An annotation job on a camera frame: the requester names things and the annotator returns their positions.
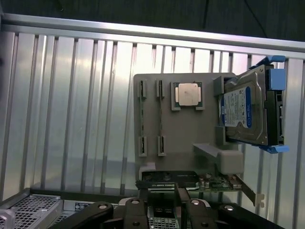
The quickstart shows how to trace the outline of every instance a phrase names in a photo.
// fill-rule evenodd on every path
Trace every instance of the corrugated metal wall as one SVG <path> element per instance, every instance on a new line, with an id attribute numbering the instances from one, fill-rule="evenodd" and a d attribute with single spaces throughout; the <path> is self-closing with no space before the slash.
<path id="1" fill-rule="evenodd" d="M 275 67 L 288 73 L 284 115 L 290 152 L 270 155 L 241 146 L 244 180 L 265 194 L 265 207 L 255 209 L 237 193 L 225 197 L 285 228 L 305 227 L 300 195 L 305 192 L 305 71 L 300 59 L 305 54 L 157 38 L 142 43 L 149 39 L 131 36 L 89 39 L 90 33 L 80 36 L 84 39 L 52 29 L 12 28 L 0 32 L 0 198 L 25 187 L 134 193 L 135 74 L 240 74 L 264 55 L 283 54 L 287 62 Z"/>

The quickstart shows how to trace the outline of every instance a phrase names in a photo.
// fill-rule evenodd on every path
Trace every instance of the white label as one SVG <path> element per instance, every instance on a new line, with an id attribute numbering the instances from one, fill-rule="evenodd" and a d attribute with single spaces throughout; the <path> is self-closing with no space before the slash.
<path id="1" fill-rule="evenodd" d="M 236 127 L 241 123 L 245 128 L 251 127 L 251 98 L 249 87 L 225 93 L 223 108 L 225 126 Z"/>

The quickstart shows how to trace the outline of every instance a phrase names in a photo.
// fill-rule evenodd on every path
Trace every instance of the black cable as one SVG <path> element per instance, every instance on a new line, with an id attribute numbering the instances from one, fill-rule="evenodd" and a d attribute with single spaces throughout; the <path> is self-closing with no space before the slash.
<path id="1" fill-rule="evenodd" d="M 205 8 L 204 8 L 204 16 L 203 16 L 203 25 L 202 28 L 205 29 L 206 27 L 206 20 L 208 17 L 208 10 L 209 10 L 209 0 L 205 1 Z"/>
<path id="2" fill-rule="evenodd" d="M 268 38 L 268 36 L 267 36 L 267 34 L 266 34 L 266 32 L 265 32 L 265 30 L 264 30 L 262 24 L 261 24 L 260 21 L 258 20 L 257 16 L 253 13 L 253 11 L 252 11 L 251 7 L 249 6 L 247 0 L 244 0 L 244 3 L 246 4 L 248 10 L 251 12 L 252 16 L 253 16 L 254 19 L 256 20 L 258 26 L 261 28 L 261 30 L 262 30 L 262 32 L 263 32 L 265 38 Z"/>

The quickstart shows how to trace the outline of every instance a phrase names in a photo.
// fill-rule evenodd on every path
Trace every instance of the black mount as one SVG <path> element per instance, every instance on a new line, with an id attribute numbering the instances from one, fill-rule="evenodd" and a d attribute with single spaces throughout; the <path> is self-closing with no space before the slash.
<path id="1" fill-rule="evenodd" d="M 95 202 L 50 229 L 152 229 L 147 217 L 148 189 L 139 189 L 138 198 L 124 198 L 113 209 L 107 202 Z M 233 203 L 215 203 L 211 207 L 202 199 L 190 198 L 187 190 L 175 184 L 174 211 L 180 229 L 188 222 L 192 229 L 234 229 L 282 227 Z"/>

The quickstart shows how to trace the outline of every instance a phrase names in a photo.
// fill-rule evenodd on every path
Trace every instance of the ventilated grille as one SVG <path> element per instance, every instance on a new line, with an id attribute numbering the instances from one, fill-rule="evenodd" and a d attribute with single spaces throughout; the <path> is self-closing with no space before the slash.
<path id="1" fill-rule="evenodd" d="M 30 228 L 58 201 L 58 198 L 48 196 L 30 195 L 26 197 L 11 208 L 16 214 L 15 229 Z M 0 229 L 4 228 L 4 222 L 3 219 L 0 219 Z"/>
<path id="2" fill-rule="evenodd" d="M 149 218 L 151 229 L 179 229 L 178 220 L 169 218 Z"/>
<path id="3" fill-rule="evenodd" d="M 55 221 L 54 224 L 59 223 L 60 221 L 64 220 L 65 218 L 67 218 L 67 217 L 69 217 L 69 216 L 71 216 L 71 215 L 73 215 L 73 214 L 74 214 L 74 211 L 64 211 L 64 212 L 61 214 L 61 216 L 59 216 L 59 217 L 57 218 L 57 220 Z"/>

